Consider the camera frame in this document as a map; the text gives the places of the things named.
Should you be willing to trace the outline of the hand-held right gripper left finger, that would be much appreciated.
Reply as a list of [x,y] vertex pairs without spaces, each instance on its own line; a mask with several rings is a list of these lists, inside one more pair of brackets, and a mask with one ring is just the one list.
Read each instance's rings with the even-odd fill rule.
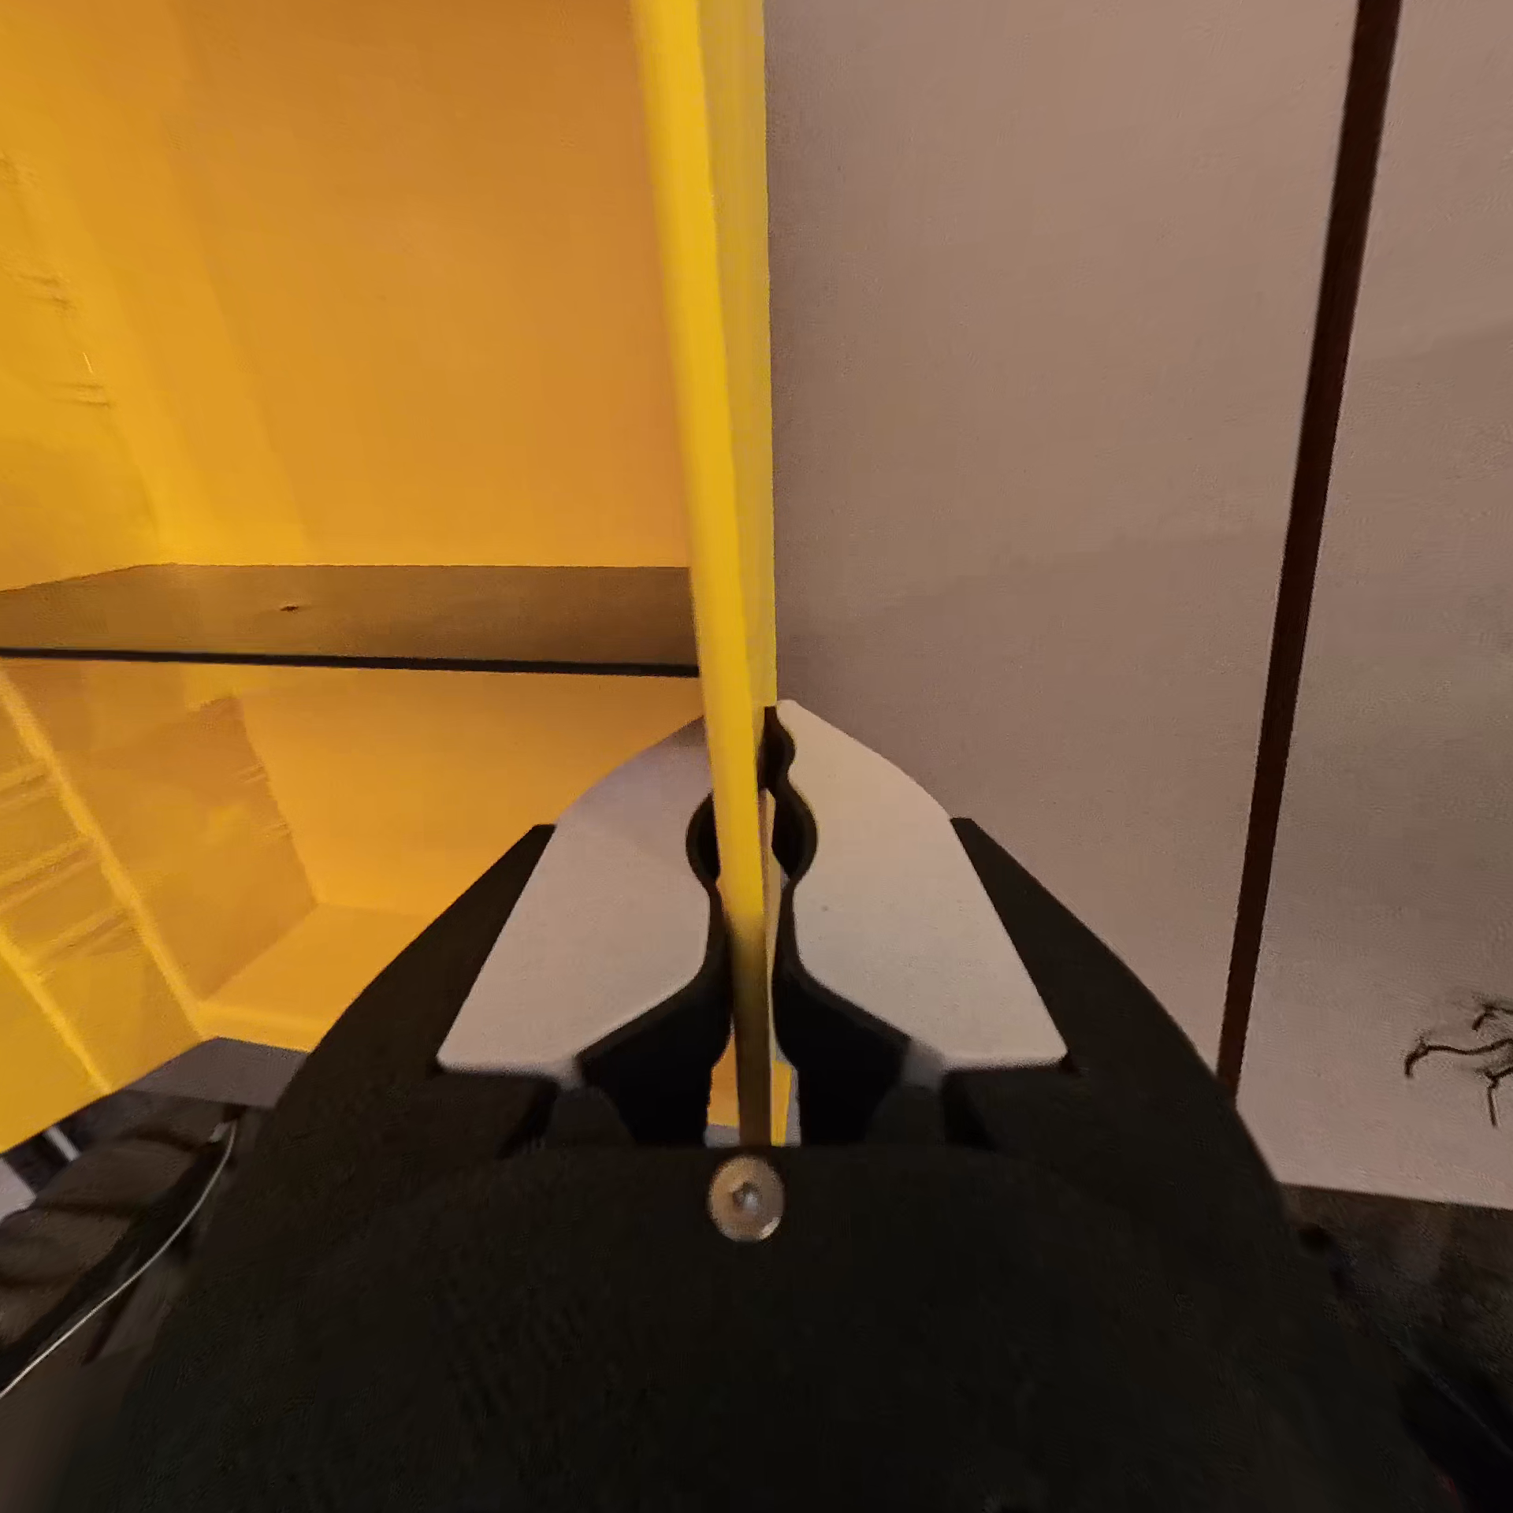
[[702,719],[589,787],[438,1052],[459,1074],[600,1092],[641,1146],[702,1146],[731,964]]

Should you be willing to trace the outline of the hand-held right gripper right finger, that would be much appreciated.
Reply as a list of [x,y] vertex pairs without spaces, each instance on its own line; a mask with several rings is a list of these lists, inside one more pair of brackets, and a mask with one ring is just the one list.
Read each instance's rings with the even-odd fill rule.
[[765,715],[782,870],[773,1027],[805,1144],[859,1144],[899,1088],[1068,1056],[953,818],[798,703]]

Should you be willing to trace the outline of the black shelf board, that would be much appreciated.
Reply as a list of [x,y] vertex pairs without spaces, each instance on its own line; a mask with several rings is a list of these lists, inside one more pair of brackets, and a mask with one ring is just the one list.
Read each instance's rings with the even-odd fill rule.
[[2,593],[4,657],[697,676],[686,569],[142,564]]

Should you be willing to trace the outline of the person's olive trouser leg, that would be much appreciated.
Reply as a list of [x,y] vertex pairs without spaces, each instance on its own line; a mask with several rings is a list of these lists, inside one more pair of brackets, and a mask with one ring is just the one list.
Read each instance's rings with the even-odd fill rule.
[[268,1115],[229,1102],[155,1108],[4,1219],[4,1394],[119,1313],[162,1261],[196,1246]]

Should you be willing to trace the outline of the dark twig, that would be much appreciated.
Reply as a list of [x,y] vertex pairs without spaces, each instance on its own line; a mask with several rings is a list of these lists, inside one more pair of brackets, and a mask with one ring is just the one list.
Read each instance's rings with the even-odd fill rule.
[[1488,1124],[1497,1129],[1500,1090],[1511,1079],[1511,1000],[1477,996],[1464,1021],[1419,1034],[1403,1059],[1405,1079],[1430,1061],[1466,1065],[1481,1079]]

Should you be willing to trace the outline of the dark brown vertical pole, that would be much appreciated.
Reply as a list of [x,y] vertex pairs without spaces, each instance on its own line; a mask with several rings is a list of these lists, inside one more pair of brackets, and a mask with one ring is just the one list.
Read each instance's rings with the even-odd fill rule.
[[1216,1054],[1216,1077],[1232,1104],[1239,1095],[1255,1005],[1281,807],[1403,9],[1401,2],[1354,4]]

